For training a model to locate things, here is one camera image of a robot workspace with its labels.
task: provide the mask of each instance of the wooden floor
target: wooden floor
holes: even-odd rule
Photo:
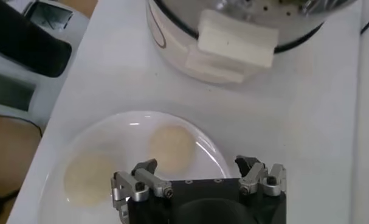
[[[68,5],[69,7],[83,13],[88,18],[91,18],[98,0],[59,0],[59,2],[64,5]]]
[[[0,118],[0,197],[21,187],[40,139],[34,126]],[[5,205],[0,224],[7,221],[13,204]]]

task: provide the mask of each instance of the white table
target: white table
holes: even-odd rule
[[[204,130],[232,173],[237,154],[288,170],[288,223],[349,223],[361,3],[242,85],[214,86],[157,53],[143,0],[98,2],[8,224],[37,223],[47,174],[72,138],[129,110]]]
[[[362,24],[369,21],[369,0],[364,1]],[[369,224],[369,29],[360,43],[359,100],[353,222]]]

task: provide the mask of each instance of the white plate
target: white plate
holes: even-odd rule
[[[84,152],[109,155],[116,169],[130,172],[148,159],[148,141],[155,129],[163,125],[181,125],[196,139],[196,156],[186,173],[166,180],[195,180],[230,177],[226,162],[214,143],[189,122],[160,112],[131,111],[116,114],[91,126],[68,146],[67,155],[57,162],[49,174],[41,196],[39,224],[118,224],[119,216],[112,207],[110,192],[97,206],[80,207],[68,202],[64,192],[64,173],[75,156]]]

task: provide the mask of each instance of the rice cooker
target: rice cooker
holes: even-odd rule
[[[241,83],[354,1],[148,0],[147,20],[161,55],[178,70],[206,82]]]

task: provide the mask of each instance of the bolt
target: bolt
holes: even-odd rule
[[[273,176],[267,177],[267,184],[270,186],[276,186],[277,185],[277,179]]]
[[[164,197],[170,199],[173,196],[173,191],[171,188],[167,188],[164,190]]]
[[[240,187],[240,193],[243,195],[243,196],[247,196],[249,195],[249,189],[247,187]]]
[[[145,184],[143,182],[136,183],[136,191],[143,191],[145,190]]]

